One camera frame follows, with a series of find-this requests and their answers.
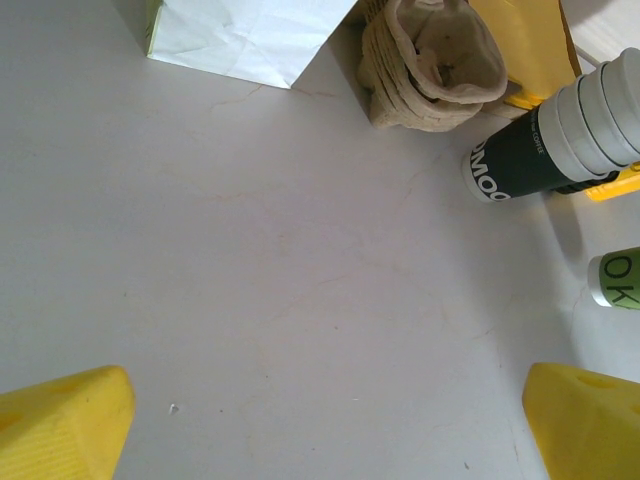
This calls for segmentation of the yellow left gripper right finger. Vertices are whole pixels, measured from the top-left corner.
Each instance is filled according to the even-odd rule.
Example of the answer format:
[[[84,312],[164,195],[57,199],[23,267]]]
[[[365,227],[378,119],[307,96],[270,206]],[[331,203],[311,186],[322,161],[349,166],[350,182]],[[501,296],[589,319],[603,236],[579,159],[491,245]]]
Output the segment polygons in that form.
[[[639,384],[536,363],[522,405],[551,479],[639,477]]]

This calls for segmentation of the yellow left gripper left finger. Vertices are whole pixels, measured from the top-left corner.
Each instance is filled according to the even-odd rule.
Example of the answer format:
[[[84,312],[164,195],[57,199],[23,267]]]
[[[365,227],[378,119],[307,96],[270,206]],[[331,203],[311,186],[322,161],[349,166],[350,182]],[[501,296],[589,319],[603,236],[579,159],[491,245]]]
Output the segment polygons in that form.
[[[3,479],[111,479],[135,415],[126,370],[107,365],[1,395]]]

